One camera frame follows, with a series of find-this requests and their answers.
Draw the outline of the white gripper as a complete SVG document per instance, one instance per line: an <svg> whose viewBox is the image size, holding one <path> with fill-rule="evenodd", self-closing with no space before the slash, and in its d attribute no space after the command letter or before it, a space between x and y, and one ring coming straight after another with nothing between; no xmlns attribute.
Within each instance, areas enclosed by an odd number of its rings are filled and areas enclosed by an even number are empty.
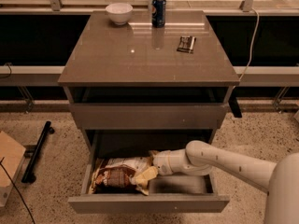
<svg viewBox="0 0 299 224"><path fill-rule="evenodd" d="M132 177L131 183L133 185L146 187L148 185L148 182L151 179L157 177L158 173L160 175L172 174L172 170L169 162L169 155L170 155L169 150L166 151L150 150L149 154L153 157L152 163L155 167L151 166L141 174Z"/></svg>

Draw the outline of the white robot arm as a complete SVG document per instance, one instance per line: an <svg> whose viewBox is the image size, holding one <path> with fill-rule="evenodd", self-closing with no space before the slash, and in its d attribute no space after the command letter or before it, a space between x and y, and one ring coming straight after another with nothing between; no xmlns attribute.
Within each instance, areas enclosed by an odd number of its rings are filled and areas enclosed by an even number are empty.
<svg viewBox="0 0 299 224"><path fill-rule="evenodd" d="M151 157L151 167L132 178L139 187L157 175L206 175L217 167L267 194L263 224L299 224L299 153L271 162L195 140Z"/></svg>

